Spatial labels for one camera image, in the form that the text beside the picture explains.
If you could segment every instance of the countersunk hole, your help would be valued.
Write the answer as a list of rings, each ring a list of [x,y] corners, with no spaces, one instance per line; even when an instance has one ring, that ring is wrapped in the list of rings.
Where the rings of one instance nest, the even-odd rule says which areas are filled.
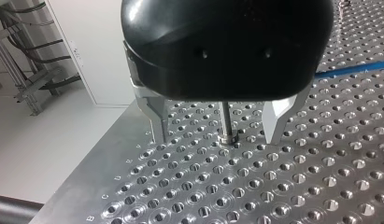
[[[369,182],[367,182],[366,180],[358,180],[357,182],[355,182],[355,184],[357,185],[357,188],[359,190],[369,189]]]
[[[204,154],[206,154],[206,148],[204,148],[204,147],[200,147],[200,148],[198,148],[198,149],[197,149],[197,154],[199,154],[199,155],[204,155]]]
[[[331,176],[328,176],[328,177],[325,177],[323,178],[323,183],[327,186],[327,187],[333,187],[336,185],[336,182],[337,180],[334,178],[334,177],[331,177]]]
[[[200,164],[195,163],[190,166],[191,171],[198,171],[200,169]]]
[[[168,186],[169,180],[168,179],[162,179],[159,181],[160,188],[165,188]]]
[[[267,216],[262,216],[262,217],[258,217],[258,224],[271,224],[271,219],[270,217],[267,217]]]
[[[209,175],[208,174],[200,174],[197,176],[197,181],[199,182],[204,182],[208,179]]]
[[[209,194],[214,194],[218,191],[218,187],[216,185],[209,185],[206,187],[206,192]]]
[[[240,215],[237,212],[233,211],[233,212],[227,213],[226,218],[230,223],[233,223],[238,221],[238,219],[240,218]]]
[[[128,196],[124,199],[124,203],[125,204],[133,204],[135,202],[135,196],[131,195],[131,196]]]
[[[375,199],[376,199],[376,201],[378,201],[380,203],[384,203],[384,194],[377,194],[375,196]]]
[[[307,216],[309,219],[314,221],[320,221],[322,219],[322,213],[319,211],[309,211]]]
[[[277,174],[274,171],[267,171],[266,173],[264,173],[264,177],[266,177],[266,179],[268,180],[274,180],[277,179]]]
[[[169,169],[175,169],[175,168],[177,168],[177,166],[178,166],[178,163],[176,161],[171,161],[168,163]]]
[[[306,181],[306,176],[305,175],[301,175],[301,174],[297,174],[297,175],[294,175],[292,177],[293,181],[296,183],[296,184],[302,184],[302,183],[305,183]]]
[[[300,206],[303,206],[305,205],[306,203],[306,199],[303,197],[303,196],[293,196],[291,197],[291,202],[296,206],[296,207],[300,207]]]
[[[274,212],[276,213],[277,217],[285,217],[290,213],[290,208],[285,205],[278,206],[274,209]]]
[[[263,192],[261,194],[261,199],[265,203],[271,203],[274,200],[274,194],[272,192]]]
[[[239,176],[247,176],[249,173],[249,170],[246,168],[242,168],[242,169],[239,169],[237,173]]]
[[[219,207],[223,207],[226,204],[227,204],[227,199],[225,199],[225,198],[219,198],[217,200],[217,206],[219,206]]]
[[[126,184],[120,188],[121,192],[127,192],[130,189],[130,185]]]
[[[177,192],[171,189],[170,191],[165,193],[165,198],[167,199],[173,199],[177,195]]]
[[[175,213],[180,213],[181,211],[183,211],[183,203],[175,203],[174,205],[172,205],[172,211],[174,211]]]
[[[182,184],[183,190],[190,190],[191,188],[192,188],[192,182],[190,182],[190,181],[187,181],[187,182]]]
[[[161,222],[165,219],[165,214],[164,213],[159,213],[154,217],[154,220],[157,222]]]
[[[167,160],[170,156],[171,156],[171,154],[165,153],[165,154],[163,154],[163,159]]]
[[[328,211],[335,211],[339,207],[339,203],[335,200],[326,200],[323,202],[323,206],[325,207],[326,210]]]
[[[342,221],[344,224],[357,224],[357,218],[351,216],[343,217]]]
[[[340,191],[340,196],[344,199],[351,199],[353,197],[353,193],[349,190]]]
[[[148,179],[147,179],[145,176],[141,176],[141,177],[139,177],[139,178],[136,180],[136,183],[142,185],[142,184],[145,184],[145,182],[146,182],[147,180],[148,180]]]
[[[156,160],[151,160],[151,161],[148,161],[148,166],[151,167],[151,166],[155,166],[157,164],[157,161]]]
[[[319,168],[319,166],[310,166],[310,167],[308,167],[308,171],[311,174],[317,174],[320,172],[320,168]]]
[[[184,146],[177,147],[177,152],[183,152],[186,148]]]
[[[156,208],[157,205],[159,205],[159,200],[157,199],[152,199],[148,202],[148,208],[150,209]]]
[[[372,216],[375,213],[375,207],[369,203],[363,203],[359,206],[360,212],[367,217]]]
[[[349,176],[351,171],[349,169],[339,169],[337,173],[341,176]]]
[[[246,203],[244,207],[247,211],[253,211],[256,208],[256,203]]]
[[[295,156],[293,159],[299,164],[304,163],[306,161],[306,157],[303,155]]]
[[[114,212],[116,212],[116,208],[115,208],[114,206],[110,206],[110,207],[107,209],[107,211],[108,211],[109,213],[114,213]]]
[[[233,182],[233,179],[231,177],[227,176],[227,177],[223,178],[222,182],[225,185],[229,185],[229,184],[231,184]]]
[[[220,175],[221,172],[223,172],[223,167],[222,167],[222,166],[215,166],[215,167],[212,169],[212,172],[213,172],[215,175]]]
[[[267,159],[270,161],[276,161],[278,160],[278,154],[277,153],[267,154]]]
[[[201,207],[200,209],[198,209],[198,215],[200,217],[208,217],[210,213],[211,213],[211,210],[208,207],[206,207],[206,206]]]
[[[255,161],[252,165],[255,168],[261,168],[261,167],[263,167],[263,162],[262,161]]]
[[[384,174],[380,171],[372,171],[369,175],[376,180],[382,179],[384,177]]]
[[[319,195],[320,194],[320,188],[319,187],[310,187],[308,188],[308,193],[311,194],[311,195]]]
[[[122,220],[120,218],[115,218],[110,224],[122,224]]]
[[[233,189],[233,196],[235,196],[236,198],[242,198],[245,194],[245,191],[243,189]]]

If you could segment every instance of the hole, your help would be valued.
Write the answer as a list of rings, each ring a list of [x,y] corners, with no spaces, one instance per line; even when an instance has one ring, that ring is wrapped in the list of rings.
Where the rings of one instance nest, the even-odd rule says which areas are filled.
[[[261,185],[261,182],[259,180],[250,180],[249,186],[253,189],[258,188]]]
[[[154,220],[157,221],[157,222],[161,222],[163,221],[165,218],[165,214],[164,213],[159,213],[157,214],[155,217],[154,217]]]
[[[198,215],[200,217],[208,217],[210,213],[211,213],[211,210],[206,206],[198,209]]]
[[[331,177],[331,176],[328,176],[328,177],[325,177],[323,178],[323,183],[327,186],[327,187],[333,187],[336,185],[336,182],[337,180],[334,178],[334,177]]]
[[[274,209],[274,212],[276,213],[277,217],[285,217],[290,213],[290,208],[285,205],[278,206]]]
[[[343,217],[342,221],[344,224],[357,224],[357,218],[351,216]]]
[[[369,189],[369,182],[367,182],[366,180],[358,180],[357,182],[355,182],[355,184],[357,185],[357,188],[359,190]]]
[[[247,211],[253,211],[253,210],[255,210],[255,208],[256,208],[256,203],[246,203],[245,205],[244,205],[244,207],[245,207],[245,209],[247,210]]]
[[[242,198],[245,194],[245,191],[243,189],[234,189],[233,190],[233,196],[235,196],[236,198]]]
[[[353,193],[349,190],[340,191],[340,196],[344,199],[351,199],[353,197]]]
[[[229,185],[233,182],[233,179],[231,177],[224,177],[222,180],[223,184]]]
[[[110,224],[122,224],[122,220],[120,218],[115,218]]]
[[[240,215],[237,212],[229,212],[226,214],[226,218],[230,223],[237,222]]]
[[[218,187],[216,185],[210,185],[206,187],[206,192],[209,194],[214,194],[218,191]]]
[[[246,169],[246,168],[242,168],[242,169],[239,169],[239,170],[238,170],[238,175],[239,175],[239,176],[247,176],[248,173],[249,173],[249,170]]]
[[[351,171],[349,169],[339,169],[337,173],[341,176],[349,176]]]
[[[114,213],[114,212],[116,212],[116,208],[113,207],[113,206],[110,206],[110,207],[107,209],[107,211],[108,211],[109,213]]]
[[[320,188],[319,187],[311,187],[311,188],[308,188],[308,193],[311,194],[311,195],[319,195],[320,194]]]
[[[174,211],[175,213],[180,213],[181,211],[183,211],[183,203],[175,203],[174,205],[172,205],[172,211]]]
[[[163,159],[167,160],[170,156],[171,156],[171,154],[165,153],[165,154],[163,154]]]
[[[148,180],[148,179],[147,179],[145,176],[141,176],[141,177],[139,177],[139,178],[136,180],[136,183],[142,185],[142,184],[145,184],[145,182],[146,182],[147,180]]]
[[[157,205],[159,205],[159,200],[157,199],[152,199],[148,202],[148,208],[150,209],[156,208]]]
[[[296,183],[296,184],[302,184],[302,183],[305,183],[306,181],[306,176],[305,175],[301,175],[301,174],[298,174],[298,175],[294,175],[292,177],[293,181]]]
[[[271,203],[274,200],[274,194],[272,192],[263,192],[261,194],[261,199],[265,203]]]
[[[159,181],[160,188],[165,188],[168,186],[169,180],[168,179],[162,179]]]
[[[148,161],[148,166],[151,167],[151,166],[155,166],[157,164],[157,161],[156,160],[151,160],[151,161]]]
[[[334,165],[334,158],[332,157],[325,157],[322,159],[322,162],[326,166],[333,166]]]
[[[300,207],[300,206],[303,206],[305,205],[306,203],[306,199],[303,197],[303,196],[293,196],[291,197],[291,202],[296,206],[296,207]]]
[[[285,192],[290,189],[290,186],[288,184],[278,184],[277,188],[279,191]]]
[[[200,169],[200,164],[195,163],[190,166],[191,171],[198,171]]]
[[[376,201],[378,201],[380,203],[384,203],[384,194],[377,194],[375,196],[375,199],[376,199]]]
[[[264,177],[266,177],[266,179],[268,180],[274,180],[277,179],[277,174],[274,171],[267,171],[266,173],[264,173]]]
[[[359,206],[360,212],[367,217],[372,216],[375,213],[375,207],[369,203],[363,203]]]
[[[226,204],[227,204],[227,199],[225,199],[225,198],[219,198],[217,200],[217,206],[219,206],[219,207],[223,207]]]
[[[384,174],[380,171],[372,171],[369,175],[376,180],[382,179],[384,177]]]
[[[177,195],[177,192],[171,189],[170,191],[165,193],[165,198],[172,199],[175,197],[175,195]]]
[[[135,196],[128,196],[127,198],[124,199],[125,204],[133,204],[135,202]]]
[[[258,224],[271,224],[271,219],[270,217],[267,217],[267,216],[262,216],[262,217],[258,217]]]
[[[175,169],[175,168],[177,168],[177,166],[178,166],[178,163],[176,161],[171,161],[168,163],[169,169]]]
[[[215,175],[220,175],[221,172],[223,172],[223,167],[222,167],[222,166],[215,166],[215,167],[212,169],[212,172],[213,172]]]
[[[307,216],[309,219],[314,220],[314,221],[319,221],[322,219],[322,213],[319,211],[309,211],[307,213]]]

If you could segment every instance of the metal bar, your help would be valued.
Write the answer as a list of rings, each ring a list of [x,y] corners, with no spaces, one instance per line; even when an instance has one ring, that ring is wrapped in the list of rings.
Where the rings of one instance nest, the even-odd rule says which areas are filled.
[[[0,196],[0,224],[29,223],[42,207],[42,203]]]
[[[13,79],[16,87],[19,89],[19,91],[23,91],[26,88],[27,84],[23,79],[20,69],[14,62],[10,53],[7,51],[1,39],[0,39],[0,60],[2,61],[3,65],[8,70],[8,72],[10,73],[11,78]],[[28,98],[26,98],[25,101],[28,104],[29,108],[32,110],[33,116],[39,114],[42,111],[42,108],[37,103],[37,99],[34,97],[34,95],[28,96]]]
[[[220,102],[220,118],[224,135],[232,135],[232,121],[230,120],[229,103]]]

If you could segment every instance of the black plastic cover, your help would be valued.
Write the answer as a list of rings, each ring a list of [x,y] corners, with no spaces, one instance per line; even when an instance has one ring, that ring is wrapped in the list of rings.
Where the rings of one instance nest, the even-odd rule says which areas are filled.
[[[263,101],[313,78],[333,26],[331,0],[123,0],[139,80],[177,100]]]

